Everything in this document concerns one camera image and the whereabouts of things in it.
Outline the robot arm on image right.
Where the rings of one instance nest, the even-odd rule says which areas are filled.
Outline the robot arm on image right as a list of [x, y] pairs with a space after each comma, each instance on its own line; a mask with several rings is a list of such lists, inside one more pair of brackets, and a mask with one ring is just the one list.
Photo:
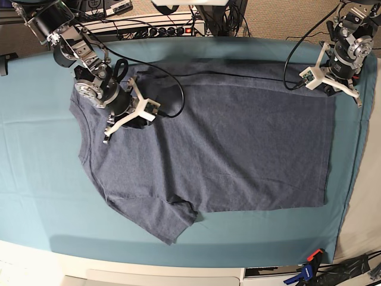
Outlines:
[[355, 89], [355, 80], [361, 73], [363, 62], [371, 53], [376, 32], [380, 26], [380, 1], [355, 1], [345, 16], [339, 13], [339, 4], [333, 21], [327, 29], [333, 45], [323, 42], [317, 62], [305, 71], [305, 85], [313, 90], [321, 84], [329, 96], [344, 92], [362, 106], [360, 93]]

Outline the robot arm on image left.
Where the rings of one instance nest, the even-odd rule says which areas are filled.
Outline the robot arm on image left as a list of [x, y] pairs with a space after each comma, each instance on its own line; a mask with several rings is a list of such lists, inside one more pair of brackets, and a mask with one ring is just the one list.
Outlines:
[[121, 127], [141, 129], [155, 120], [160, 104], [143, 97], [137, 78], [131, 77], [126, 88], [120, 85], [129, 69], [128, 59], [120, 57], [112, 67], [109, 49], [92, 39], [87, 28], [76, 27], [74, 14], [63, 1], [13, 1], [12, 6], [39, 41], [53, 47], [58, 65], [77, 65], [76, 92], [94, 107], [108, 111], [104, 143]]

